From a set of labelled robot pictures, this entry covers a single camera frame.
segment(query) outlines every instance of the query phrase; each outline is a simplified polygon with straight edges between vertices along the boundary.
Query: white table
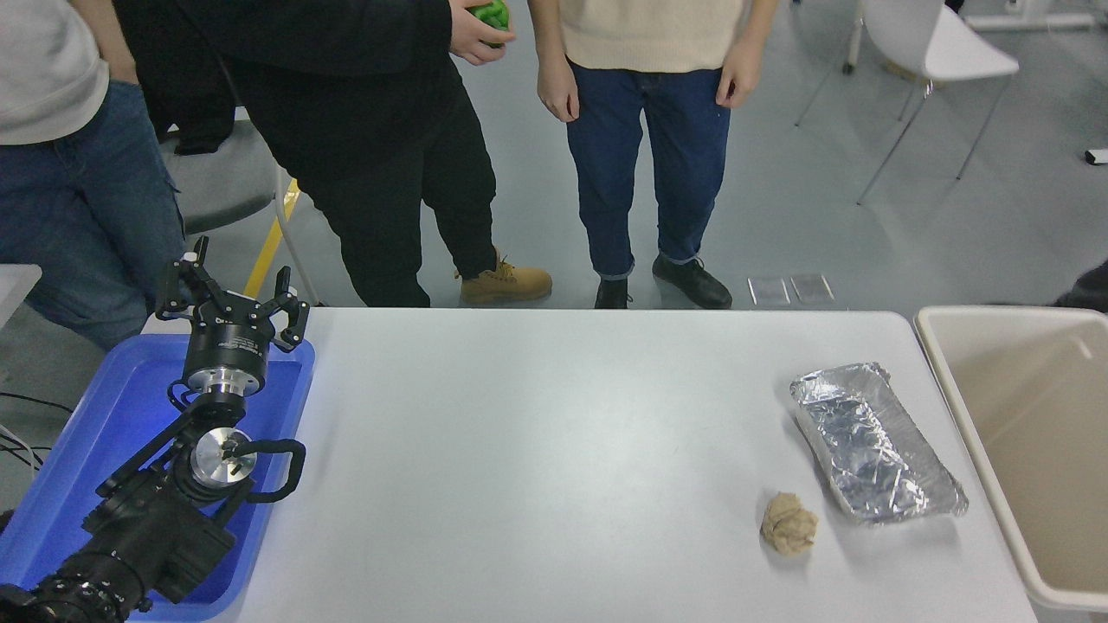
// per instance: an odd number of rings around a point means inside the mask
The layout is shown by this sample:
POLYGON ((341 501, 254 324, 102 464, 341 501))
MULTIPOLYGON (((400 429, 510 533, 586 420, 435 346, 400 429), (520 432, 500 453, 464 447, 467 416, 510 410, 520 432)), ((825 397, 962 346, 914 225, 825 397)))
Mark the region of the white table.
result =
POLYGON ((220 621, 1035 621, 900 316, 317 308, 307 337, 304 478, 220 621), (964 517, 833 505, 788 385, 870 360, 964 517), (794 559, 758 534, 778 491, 820 518, 794 559))
POLYGON ((1008 0, 1014 12, 1005 16, 967 16, 970 28, 986 32, 996 30, 1064 30, 1089 29, 1097 24, 1091 13, 1050 13, 1054 0, 1008 0))
POLYGON ((0 327, 11 318, 41 277, 42 269, 33 264, 0 264, 0 327))

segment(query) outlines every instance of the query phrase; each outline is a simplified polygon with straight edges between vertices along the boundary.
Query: gray floor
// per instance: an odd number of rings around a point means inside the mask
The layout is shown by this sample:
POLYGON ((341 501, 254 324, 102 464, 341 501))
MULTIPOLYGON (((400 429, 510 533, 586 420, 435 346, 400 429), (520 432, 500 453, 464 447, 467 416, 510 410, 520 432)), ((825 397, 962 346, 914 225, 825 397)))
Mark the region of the gray floor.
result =
MULTIPOLYGON (((965 14, 1001 13, 1001 0, 970 0, 965 14)), ((1056 3, 1056 11, 1077 10, 1056 3)), ((494 238, 516 265, 542 266, 554 292, 534 307, 588 308, 596 277, 576 216, 575 175, 564 129, 534 95, 536 61, 530 19, 515 9, 520 40, 507 57, 462 67, 497 171, 494 238)), ((856 71, 838 71, 853 0, 782 0, 766 52, 762 82, 732 118, 728 174, 704 242, 706 266, 756 306, 750 277, 822 274, 835 300, 790 309, 890 309, 906 317, 927 305, 1045 303, 1108 256, 1108 166, 1081 154, 1108 146, 1108 31, 1006 32, 986 38, 1015 55, 1020 72, 1004 95, 964 178, 954 180, 998 81, 950 84, 929 100, 864 205, 866 181, 892 145, 907 83, 881 69, 863 41, 856 71), (800 127, 793 122, 820 79, 834 70, 800 127)), ((639 161, 630 277, 633 308, 686 308, 649 273, 655 255, 650 154, 639 161)), ((438 307, 461 306, 453 267, 424 219, 420 280, 438 307)), ((243 288, 273 223, 264 211, 211 232, 209 272, 243 288)), ((338 241, 302 196, 294 243, 319 297, 359 299, 339 259, 338 241)), ((281 246, 266 280, 290 264, 281 246)), ((305 294, 299 276, 294 283, 305 294)), ((0 330, 0 389, 75 404, 100 354, 23 309, 0 330)), ((64 413, 3 399, 0 423, 49 445, 64 413)), ((18 502, 25 467, 0 461, 0 507, 18 502)), ((1088 621, 1042 612, 1043 621, 1088 621)))

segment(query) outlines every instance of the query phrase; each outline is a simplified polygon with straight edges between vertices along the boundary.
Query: black shoe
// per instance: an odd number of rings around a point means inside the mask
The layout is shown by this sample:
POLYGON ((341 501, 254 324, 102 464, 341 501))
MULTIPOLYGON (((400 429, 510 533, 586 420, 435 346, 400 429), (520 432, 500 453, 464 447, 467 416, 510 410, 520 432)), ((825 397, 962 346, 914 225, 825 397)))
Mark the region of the black shoe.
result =
POLYGON ((626 309, 627 302, 627 279, 601 279, 599 287, 596 288, 595 309, 626 309))
POLYGON ((689 300, 705 309, 731 308, 731 293, 704 269, 699 257, 678 265, 659 255, 650 270, 655 277, 674 284, 689 300))
POLYGON ((1079 297, 1073 296, 1067 293, 1055 299, 1054 303, 1047 304, 1047 307, 1070 307, 1074 309, 1092 309, 1094 312, 1100 312, 1101 314, 1108 314, 1108 302, 1105 300, 1102 295, 1096 297, 1079 297))

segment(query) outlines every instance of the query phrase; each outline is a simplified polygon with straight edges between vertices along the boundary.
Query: beige bin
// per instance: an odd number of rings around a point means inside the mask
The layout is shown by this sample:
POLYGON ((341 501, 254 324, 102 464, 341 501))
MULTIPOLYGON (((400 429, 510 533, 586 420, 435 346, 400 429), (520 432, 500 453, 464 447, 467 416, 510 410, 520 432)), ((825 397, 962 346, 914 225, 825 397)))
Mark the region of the beige bin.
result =
POLYGON ((1108 611, 1108 318, 960 306, 915 320, 1027 593, 1108 611))

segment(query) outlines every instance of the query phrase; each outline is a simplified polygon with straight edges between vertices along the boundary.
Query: gray sweater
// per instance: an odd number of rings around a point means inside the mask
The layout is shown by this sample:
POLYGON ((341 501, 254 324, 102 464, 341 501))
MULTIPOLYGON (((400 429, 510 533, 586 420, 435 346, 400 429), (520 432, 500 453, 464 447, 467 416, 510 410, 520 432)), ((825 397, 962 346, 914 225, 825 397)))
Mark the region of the gray sweater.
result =
POLYGON ((76 132, 107 92, 107 63, 66 0, 0 0, 0 145, 76 132))

